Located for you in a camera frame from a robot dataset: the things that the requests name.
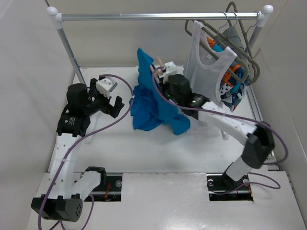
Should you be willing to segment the blue t shirt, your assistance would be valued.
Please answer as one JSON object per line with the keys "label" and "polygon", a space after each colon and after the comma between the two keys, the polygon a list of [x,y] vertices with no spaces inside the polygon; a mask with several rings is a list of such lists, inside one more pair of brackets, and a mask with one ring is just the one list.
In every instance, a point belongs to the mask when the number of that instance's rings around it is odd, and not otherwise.
{"label": "blue t shirt", "polygon": [[130,110],[133,128],[151,131],[161,124],[169,124],[175,135],[185,133],[190,128],[190,120],[163,100],[154,87],[151,71],[155,69],[154,59],[141,48],[137,49],[137,59],[138,85],[133,89],[134,101]]}

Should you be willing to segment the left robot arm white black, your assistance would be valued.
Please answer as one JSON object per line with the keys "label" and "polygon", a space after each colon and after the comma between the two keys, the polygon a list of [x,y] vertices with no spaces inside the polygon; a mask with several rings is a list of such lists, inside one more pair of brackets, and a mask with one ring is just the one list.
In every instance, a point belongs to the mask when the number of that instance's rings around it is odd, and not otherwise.
{"label": "left robot arm white black", "polygon": [[68,87],[67,104],[57,125],[54,161],[48,183],[40,197],[32,200],[31,208],[41,218],[55,221],[77,222],[81,217],[83,202],[96,190],[107,184],[103,167],[88,167],[82,178],[74,179],[74,167],[79,152],[78,140],[91,133],[95,116],[104,113],[116,118],[124,107],[122,98],[111,104],[111,92],[117,82],[110,77],[91,79],[90,85],[75,83]]}

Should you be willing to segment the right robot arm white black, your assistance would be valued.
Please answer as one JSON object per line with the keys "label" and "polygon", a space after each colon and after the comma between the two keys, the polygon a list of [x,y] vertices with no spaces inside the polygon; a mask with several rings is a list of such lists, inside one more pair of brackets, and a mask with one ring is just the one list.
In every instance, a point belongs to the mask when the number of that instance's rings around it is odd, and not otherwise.
{"label": "right robot arm white black", "polygon": [[251,170],[259,169],[275,148],[270,126],[258,124],[245,117],[227,115],[209,98],[192,92],[188,79],[181,74],[166,78],[155,77],[163,98],[178,106],[186,115],[217,127],[243,145],[243,152],[222,174],[223,186],[232,189]]}

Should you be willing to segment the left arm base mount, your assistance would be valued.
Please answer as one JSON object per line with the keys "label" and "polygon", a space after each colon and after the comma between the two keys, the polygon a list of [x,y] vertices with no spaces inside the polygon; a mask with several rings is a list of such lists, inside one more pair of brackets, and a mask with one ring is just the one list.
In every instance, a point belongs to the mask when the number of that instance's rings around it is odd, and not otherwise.
{"label": "left arm base mount", "polygon": [[100,174],[100,184],[90,193],[95,202],[120,202],[122,178],[121,173],[107,173],[103,167],[90,166],[86,172],[94,171]]}

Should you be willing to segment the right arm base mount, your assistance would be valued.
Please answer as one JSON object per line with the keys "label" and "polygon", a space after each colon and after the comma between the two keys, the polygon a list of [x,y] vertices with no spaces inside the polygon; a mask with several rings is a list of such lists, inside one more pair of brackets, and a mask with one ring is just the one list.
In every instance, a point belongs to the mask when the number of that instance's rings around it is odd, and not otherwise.
{"label": "right arm base mount", "polygon": [[207,188],[210,201],[253,201],[252,191],[247,175],[238,182],[224,178],[222,173],[208,173]]}

